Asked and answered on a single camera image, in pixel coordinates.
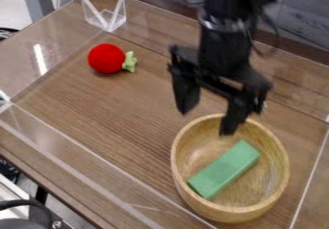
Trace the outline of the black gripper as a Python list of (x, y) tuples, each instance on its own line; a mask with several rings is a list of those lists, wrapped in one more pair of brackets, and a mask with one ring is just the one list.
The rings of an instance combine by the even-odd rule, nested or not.
[(262, 113), (273, 83), (250, 64), (239, 64), (226, 73), (217, 73), (214, 66), (199, 62), (195, 45), (173, 44), (169, 51), (171, 62), (167, 64), (167, 70), (173, 75), (175, 103), (181, 114), (186, 115), (198, 105), (201, 88), (210, 90), (229, 100), (219, 134), (231, 136), (249, 114)]

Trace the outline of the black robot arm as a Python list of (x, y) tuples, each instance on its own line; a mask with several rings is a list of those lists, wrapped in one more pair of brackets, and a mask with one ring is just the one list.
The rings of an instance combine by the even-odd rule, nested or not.
[(273, 83), (253, 68), (250, 54), (257, 22), (273, 20), (265, 6), (277, 0), (205, 0), (198, 12), (201, 41), (197, 45), (170, 46), (173, 89), (177, 108), (187, 114), (198, 105), (201, 90), (227, 100), (218, 133), (230, 136), (247, 116), (263, 111)]

